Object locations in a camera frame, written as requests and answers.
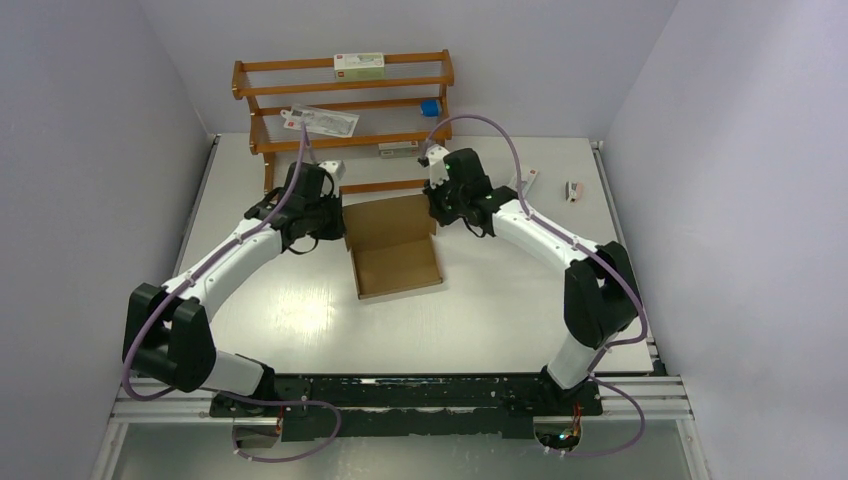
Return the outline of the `brown cardboard box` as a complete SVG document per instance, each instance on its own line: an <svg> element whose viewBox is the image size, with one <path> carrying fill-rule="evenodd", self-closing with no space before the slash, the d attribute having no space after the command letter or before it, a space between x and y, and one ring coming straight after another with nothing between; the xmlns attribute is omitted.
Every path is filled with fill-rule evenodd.
<svg viewBox="0 0 848 480"><path fill-rule="evenodd" d="M443 283L433 241L437 223L425 195L351 204L342 213L359 299Z"/></svg>

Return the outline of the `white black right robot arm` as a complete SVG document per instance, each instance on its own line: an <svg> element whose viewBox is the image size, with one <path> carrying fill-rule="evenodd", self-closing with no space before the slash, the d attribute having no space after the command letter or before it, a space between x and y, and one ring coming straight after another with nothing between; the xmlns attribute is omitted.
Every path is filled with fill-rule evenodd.
<svg viewBox="0 0 848 480"><path fill-rule="evenodd" d="M509 242L562 274L567 334L543 369L550 380L541 385L539 398L548 412L565 413L578 399L576 386L639 317L626 249L615 241L601 245L574 235L523 206L515 189L493 187L471 148L449 151L434 145L419 162L429 174L423 189L429 214L439 225L460 220L478 237Z"/></svg>

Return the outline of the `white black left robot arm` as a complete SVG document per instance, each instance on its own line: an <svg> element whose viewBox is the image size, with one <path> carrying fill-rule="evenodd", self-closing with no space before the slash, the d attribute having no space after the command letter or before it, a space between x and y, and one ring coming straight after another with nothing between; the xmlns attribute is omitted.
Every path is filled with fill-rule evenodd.
<svg viewBox="0 0 848 480"><path fill-rule="evenodd" d="M250 207L216 249L161 285L143 283L130 295L122 383L137 372L172 392L199 389L235 395L249 414L273 409L279 395L274 370L219 349L210 324L228 298L266 263L299 239L344 237L341 161L295 163L286 183Z"/></svg>

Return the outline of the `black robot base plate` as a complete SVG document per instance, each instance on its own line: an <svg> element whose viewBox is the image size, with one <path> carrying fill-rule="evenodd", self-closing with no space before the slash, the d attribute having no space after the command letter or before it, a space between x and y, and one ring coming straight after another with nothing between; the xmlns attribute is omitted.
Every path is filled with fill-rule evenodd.
<svg viewBox="0 0 848 480"><path fill-rule="evenodd" d="M341 437L499 434L534 439L538 417L598 416L599 388L584 381L561 390L543 373L452 375L279 374L274 391L283 406L250 405L213 397L213 418L282 419L284 442L332 432Z"/></svg>

